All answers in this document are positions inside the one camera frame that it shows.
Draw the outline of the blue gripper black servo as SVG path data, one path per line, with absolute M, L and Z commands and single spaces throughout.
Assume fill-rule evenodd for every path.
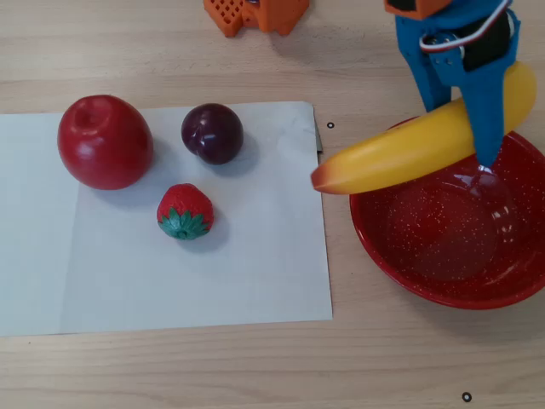
M 395 3 L 399 51 L 416 81 L 426 111 L 450 102 L 450 87 L 459 88 L 473 132 L 476 157 L 483 166 L 493 165 L 506 135 L 504 75 L 515 62 L 518 49 L 510 46 L 517 31 L 511 4 Z

